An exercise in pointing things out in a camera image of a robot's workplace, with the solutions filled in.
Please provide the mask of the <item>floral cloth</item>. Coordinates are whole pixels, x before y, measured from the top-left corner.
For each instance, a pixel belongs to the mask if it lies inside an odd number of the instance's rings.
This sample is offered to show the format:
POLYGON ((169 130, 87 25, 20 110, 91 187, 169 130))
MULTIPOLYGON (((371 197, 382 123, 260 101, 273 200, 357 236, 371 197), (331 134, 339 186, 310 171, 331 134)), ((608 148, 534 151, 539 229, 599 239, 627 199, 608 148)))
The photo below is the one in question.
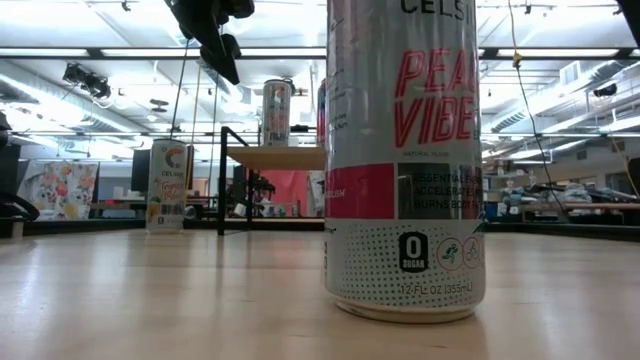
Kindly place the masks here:
POLYGON ((18 195, 40 212, 38 221, 88 220, 98 170, 97 163, 30 161, 18 195))

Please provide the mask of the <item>black monitor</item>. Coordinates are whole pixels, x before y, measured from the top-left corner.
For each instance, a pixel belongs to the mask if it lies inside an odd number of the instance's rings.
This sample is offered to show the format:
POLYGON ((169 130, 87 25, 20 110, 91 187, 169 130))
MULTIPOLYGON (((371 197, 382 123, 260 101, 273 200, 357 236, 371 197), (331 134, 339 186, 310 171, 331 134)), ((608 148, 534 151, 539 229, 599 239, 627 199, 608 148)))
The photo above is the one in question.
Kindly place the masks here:
MULTIPOLYGON (((187 146, 187 165, 188 165, 188 181, 187 189, 193 188, 193 167, 194 167, 194 148, 187 146)), ((148 181, 150 173, 151 150, 135 150, 132 162, 131 190, 138 192, 148 191, 148 181)))

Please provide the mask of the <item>silver Celsius can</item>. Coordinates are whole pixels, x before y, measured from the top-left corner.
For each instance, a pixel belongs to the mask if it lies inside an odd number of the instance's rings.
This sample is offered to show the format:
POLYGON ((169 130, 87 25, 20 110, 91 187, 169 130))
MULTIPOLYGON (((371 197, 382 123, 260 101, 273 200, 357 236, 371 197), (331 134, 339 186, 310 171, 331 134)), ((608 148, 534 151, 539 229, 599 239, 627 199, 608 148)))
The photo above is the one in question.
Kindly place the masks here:
POLYGON ((292 82, 271 79, 263 86, 262 145, 287 147, 290 134, 292 82))

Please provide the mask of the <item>Celsius Tropical Vibe can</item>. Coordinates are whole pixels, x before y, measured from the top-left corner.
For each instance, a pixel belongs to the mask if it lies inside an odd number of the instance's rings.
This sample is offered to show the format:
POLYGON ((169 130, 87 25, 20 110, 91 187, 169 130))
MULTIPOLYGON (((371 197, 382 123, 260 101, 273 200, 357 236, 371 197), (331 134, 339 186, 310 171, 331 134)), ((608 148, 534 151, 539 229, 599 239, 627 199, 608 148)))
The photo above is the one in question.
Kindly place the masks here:
POLYGON ((187 155, 186 144, 182 141, 153 141, 146 206, 148 233, 178 233, 183 229, 187 199, 187 155))

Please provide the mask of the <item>wooden shelf black metal legs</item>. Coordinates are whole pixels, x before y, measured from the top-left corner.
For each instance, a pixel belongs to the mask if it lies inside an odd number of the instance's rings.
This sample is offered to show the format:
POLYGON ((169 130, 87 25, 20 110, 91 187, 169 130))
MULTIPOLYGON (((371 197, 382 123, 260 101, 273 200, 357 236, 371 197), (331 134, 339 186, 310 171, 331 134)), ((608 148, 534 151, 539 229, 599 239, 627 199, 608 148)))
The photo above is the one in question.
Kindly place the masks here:
POLYGON ((325 168, 326 153, 321 147, 251 147, 228 126, 220 134, 220 163, 218 175, 217 234, 223 236, 227 230, 256 230, 253 216, 254 174, 262 170, 319 171, 325 168), (249 170, 247 195, 249 196, 244 221, 227 219, 227 159, 231 158, 249 170))

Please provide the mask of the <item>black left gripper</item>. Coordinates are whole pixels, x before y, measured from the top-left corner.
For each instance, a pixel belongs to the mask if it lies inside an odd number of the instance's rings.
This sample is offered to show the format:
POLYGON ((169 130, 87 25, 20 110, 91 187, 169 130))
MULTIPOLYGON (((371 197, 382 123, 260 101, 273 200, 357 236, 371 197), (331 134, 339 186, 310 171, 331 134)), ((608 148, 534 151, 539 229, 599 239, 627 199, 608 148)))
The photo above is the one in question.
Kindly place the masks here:
POLYGON ((187 39, 196 39, 200 47, 200 64, 213 75, 231 84, 240 78, 235 60, 241 56, 236 38, 220 34, 231 17, 244 19, 254 13, 254 0, 164 0, 187 39))

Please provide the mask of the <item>cluttered wooden workbench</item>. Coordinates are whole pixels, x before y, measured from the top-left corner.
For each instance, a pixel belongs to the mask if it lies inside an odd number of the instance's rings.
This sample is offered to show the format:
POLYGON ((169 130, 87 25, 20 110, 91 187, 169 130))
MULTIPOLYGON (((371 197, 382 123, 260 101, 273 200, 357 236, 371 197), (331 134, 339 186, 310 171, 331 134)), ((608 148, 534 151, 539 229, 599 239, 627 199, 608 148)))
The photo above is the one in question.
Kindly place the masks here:
POLYGON ((525 223, 640 226, 640 197, 595 185, 568 183, 503 188, 498 219, 525 223))

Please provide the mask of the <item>red Fanta can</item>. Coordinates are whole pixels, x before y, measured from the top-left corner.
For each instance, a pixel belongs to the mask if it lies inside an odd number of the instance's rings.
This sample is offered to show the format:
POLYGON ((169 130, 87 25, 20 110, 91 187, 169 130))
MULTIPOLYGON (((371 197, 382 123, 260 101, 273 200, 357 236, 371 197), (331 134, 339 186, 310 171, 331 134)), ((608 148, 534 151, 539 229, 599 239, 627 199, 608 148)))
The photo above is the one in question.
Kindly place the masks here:
POLYGON ((325 146, 326 139, 326 95, 327 84, 323 79, 317 92, 317 111, 316 111, 316 144, 318 147, 325 146))

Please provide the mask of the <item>Celsius Peach Vibe can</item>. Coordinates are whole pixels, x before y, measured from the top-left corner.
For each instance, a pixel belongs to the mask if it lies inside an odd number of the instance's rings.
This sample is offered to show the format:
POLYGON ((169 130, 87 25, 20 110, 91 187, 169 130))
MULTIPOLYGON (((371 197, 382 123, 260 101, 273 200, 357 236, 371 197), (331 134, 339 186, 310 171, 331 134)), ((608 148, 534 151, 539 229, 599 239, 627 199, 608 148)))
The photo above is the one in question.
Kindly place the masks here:
POLYGON ((486 290, 476 0, 328 0, 324 284, 352 314, 470 316, 486 290))

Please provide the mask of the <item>red cloth panel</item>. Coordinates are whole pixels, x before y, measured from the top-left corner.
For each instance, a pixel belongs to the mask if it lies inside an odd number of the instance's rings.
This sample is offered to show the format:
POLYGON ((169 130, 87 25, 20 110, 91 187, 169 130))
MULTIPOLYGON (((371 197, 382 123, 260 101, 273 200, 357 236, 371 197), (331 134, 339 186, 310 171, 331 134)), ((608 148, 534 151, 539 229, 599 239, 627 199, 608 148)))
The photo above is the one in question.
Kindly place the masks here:
POLYGON ((260 175, 275 187, 275 192, 271 196, 272 202, 285 204, 288 207, 300 202, 300 215, 303 217, 308 215, 307 171, 264 170, 260 175))

